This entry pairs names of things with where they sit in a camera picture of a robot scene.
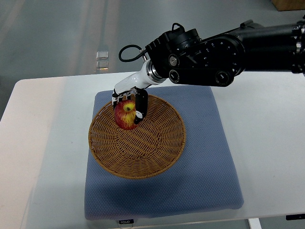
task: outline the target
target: white table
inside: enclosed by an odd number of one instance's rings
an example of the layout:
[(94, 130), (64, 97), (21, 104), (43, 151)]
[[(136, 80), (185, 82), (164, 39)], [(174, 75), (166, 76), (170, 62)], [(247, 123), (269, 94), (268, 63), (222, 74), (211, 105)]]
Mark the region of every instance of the white table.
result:
[[(114, 220), (85, 220), (84, 186), (94, 97), (129, 74), (29, 79), (15, 85), (0, 122), (0, 228), (119, 227)], [(134, 227), (305, 212), (303, 75), (244, 72), (232, 85), (213, 88), (213, 94), (243, 207), (139, 219)]]

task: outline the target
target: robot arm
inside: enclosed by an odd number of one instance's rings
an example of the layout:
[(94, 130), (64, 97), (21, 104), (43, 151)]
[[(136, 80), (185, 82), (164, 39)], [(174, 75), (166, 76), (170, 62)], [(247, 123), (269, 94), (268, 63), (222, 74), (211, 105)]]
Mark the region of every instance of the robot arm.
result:
[(145, 52), (150, 57), (149, 60), (144, 58), (139, 72), (115, 85), (113, 107), (123, 94), (134, 92), (135, 123), (138, 123), (147, 111), (147, 96), (142, 97), (144, 89), (160, 84), (166, 78), (178, 84), (224, 87), (242, 71), (304, 73), (304, 32), (305, 21), (263, 27), (249, 20), (239, 28), (202, 40), (196, 29), (185, 31), (182, 25), (174, 23), (171, 31), (163, 33), (148, 44), (145, 51), (131, 59), (140, 58)]

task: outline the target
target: blue cushion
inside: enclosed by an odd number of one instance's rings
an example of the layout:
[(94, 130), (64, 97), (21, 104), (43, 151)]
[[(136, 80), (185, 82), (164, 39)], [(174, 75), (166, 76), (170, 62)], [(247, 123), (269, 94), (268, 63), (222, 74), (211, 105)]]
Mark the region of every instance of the blue cushion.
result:
[[(147, 91), (168, 101), (183, 118), (184, 151), (167, 171), (141, 180), (108, 173), (89, 151), (86, 219), (154, 218), (240, 208), (244, 200), (211, 88), (172, 86)], [(93, 117), (111, 95), (112, 91), (96, 95)]]

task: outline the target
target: gray floor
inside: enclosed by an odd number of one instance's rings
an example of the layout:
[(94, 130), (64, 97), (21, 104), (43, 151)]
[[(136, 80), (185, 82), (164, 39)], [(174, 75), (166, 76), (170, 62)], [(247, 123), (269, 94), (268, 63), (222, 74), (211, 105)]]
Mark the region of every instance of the gray floor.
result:
[[(142, 47), (174, 22), (201, 38), (253, 19), (264, 26), (295, 23), (304, 10), (278, 12), (270, 0), (0, 0), (0, 118), (21, 79), (138, 71), (119, 50)], [(96, 70), (96, 52), (109, 51), (109, 69)], [(128, 51), (124, 57), (136, 55)], [(304, 220), (260, 219), (263, 229), (304, 229)], [(249, 228), (246, 220), (169, 228)]]

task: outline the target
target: basket rim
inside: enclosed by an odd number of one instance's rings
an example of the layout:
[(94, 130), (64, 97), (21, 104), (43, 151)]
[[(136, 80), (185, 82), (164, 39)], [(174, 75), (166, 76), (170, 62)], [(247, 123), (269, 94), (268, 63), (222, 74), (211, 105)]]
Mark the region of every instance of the basket rim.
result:
[(169, 164), (167, 164), (164, 168), (160, 169), (160, 170), (157, 170), (153, 173), (150, 173), (150, 174), (146, 174), (146, 175), (133, 175), (133, 176), (127, 176), (127, 175), (122, 175), (120, 173), (117, 173), (111, 169), (109, 169), (107, 166), (105, 166), (101, 160), (97, 157), (97, 153), (95, 152), (95, 149), (92, 147), (92, 141), (91, 141), (91, 134), (92, 134), (92, 128), (95, 124), (95, 121), (101, 116), (101, 112), (103, 111), (103, 109), (107, 108), (110, 104), (112, 104), (111, 101), (109, 101), (108, 103), (106, 103), (101, 109), (99, 109), (99, 111), (96, 113), (96, 115), (94, 116), (94, 118), (92, 119), (92, 122), (90, 124), (90, 127), (89, 127), (89, 132), (88, 132), (88, 141), (89, 141), (89, 149), (95, 159), (95, 161), (103, 168), (105, 169), (107, 172), (115, 175), (115, 176), (118, 176), (118, 177), (122, 177), (122, 178), (127, 178), (127, 179), (145, 179), (145, 178), (149, 178), (149, 177), (154, 177), (158, 174), (161, 174), (163, 172), (165, 172), (166, 170), (168, 170), (170, 167), (172, 167), (177, 161), (178, 159), (180, 158), (182, 152), (184, 151), (184, 147), (185, 147), (185, 143), (186, 143), (186, 128), (185, 128), (185, 124), (184, 124), (184, 121), (181, 117), (181, 115), (179, 114), (179, 112), (175, 109), (174, 106), (172, 106), (169, 102), (167, 102), (166, 100), (156, 96), (156, 95), (152, 95), (152, 94), (149, 94), (148, 95), (149, 97), (153, 98), (153, 99), (157, 99), (157, 100), (160, 100), (160, 102), (166, 104), (168, 107), (170, 107), (175, 115), (177, 116), (178, 120), (182, 126), (182, 134), (183, 134), (183, 137), (182, 137), (182, 142), (181, 142), (181, 145), (180, 145), (180, 149), (178, 151), (178, 154), (177, 154), (177, 157), (175, 157), (175, 159), (173, 159)]

